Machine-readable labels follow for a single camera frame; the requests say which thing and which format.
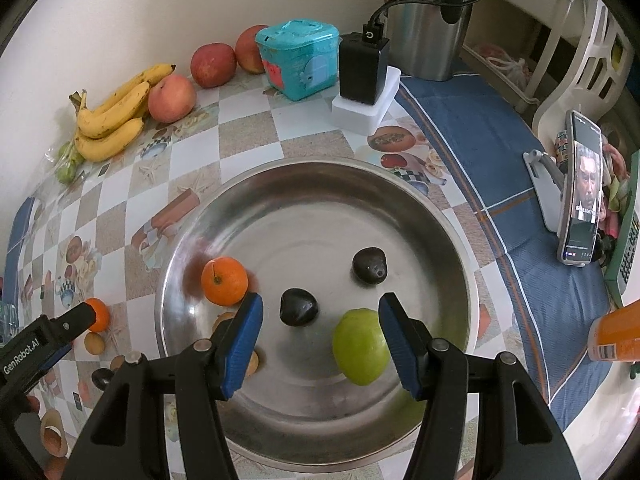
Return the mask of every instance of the screw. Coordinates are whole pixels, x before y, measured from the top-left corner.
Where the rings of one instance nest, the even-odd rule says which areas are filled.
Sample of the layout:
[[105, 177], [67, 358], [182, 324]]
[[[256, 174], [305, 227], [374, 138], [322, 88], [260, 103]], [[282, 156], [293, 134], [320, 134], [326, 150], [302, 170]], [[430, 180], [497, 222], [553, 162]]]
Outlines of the screw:
[[431, 348], [433, 348], [436, 352], [446, 352], [447, 350], [449, 350], [449, 341], [437, 337], [436, 339], [431, 341]]
[[130, 365], [137, 365], [140, 361], [142, 361], [142, 354], [137, 350], [133, 350], [125, 355], [124, 360]]
[[500, 354], [500, 361], [506, 365], [514, 365], [516, 364], [517, 359], [511, 352], [502, 352]]
[[193, 349], [197, 352], [206, 352], [211, 348], [211, 341], [209, 339], [198, 339], [193, 344]]

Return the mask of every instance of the black power adapter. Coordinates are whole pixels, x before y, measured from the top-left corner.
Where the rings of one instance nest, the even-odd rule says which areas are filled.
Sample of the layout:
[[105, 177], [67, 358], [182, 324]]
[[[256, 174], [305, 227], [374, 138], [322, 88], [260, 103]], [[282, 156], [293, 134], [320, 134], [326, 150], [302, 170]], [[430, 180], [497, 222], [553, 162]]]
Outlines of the black power adapter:
[[362, 34], [352, 32], [338, 47], [340, 95], [345, 99], [374, 105], [385, 87], [389, 40], [383, 25], [364, 25]]

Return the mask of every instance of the teal plastic box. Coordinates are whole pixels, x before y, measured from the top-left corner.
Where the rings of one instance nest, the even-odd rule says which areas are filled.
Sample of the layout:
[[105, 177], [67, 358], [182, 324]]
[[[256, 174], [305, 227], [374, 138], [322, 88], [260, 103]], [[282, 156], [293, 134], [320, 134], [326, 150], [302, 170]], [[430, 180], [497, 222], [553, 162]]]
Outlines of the teal plastic box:
[[291, 20], [255, 37], [269, 83], [292, 101], [335, 84], [338, 40], [337, 28], [313, 20]]

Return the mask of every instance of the container lid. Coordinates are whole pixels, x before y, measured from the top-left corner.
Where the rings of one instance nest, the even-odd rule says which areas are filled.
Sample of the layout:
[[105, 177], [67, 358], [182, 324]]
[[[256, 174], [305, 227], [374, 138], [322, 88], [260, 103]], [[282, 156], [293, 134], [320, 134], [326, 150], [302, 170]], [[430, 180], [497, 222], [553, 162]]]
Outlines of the container lid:
[[299, 48], [327, 38], [336, 38], [338, 29], [329, 23], [314, 20], [290, 20], [260, 30], [255, 41], [263, 46], [283, 50]]

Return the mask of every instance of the phone screen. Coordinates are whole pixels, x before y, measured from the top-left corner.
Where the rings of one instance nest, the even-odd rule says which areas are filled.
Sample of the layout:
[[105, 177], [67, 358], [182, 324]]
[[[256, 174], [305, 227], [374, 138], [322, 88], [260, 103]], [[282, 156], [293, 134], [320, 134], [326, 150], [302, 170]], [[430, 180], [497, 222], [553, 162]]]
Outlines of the phone screen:
[[602, 152], [596, 126], [572, 114], [574, 127], [574, 190], [564, 259], [590, 262], [593, 253], [602, 190]]

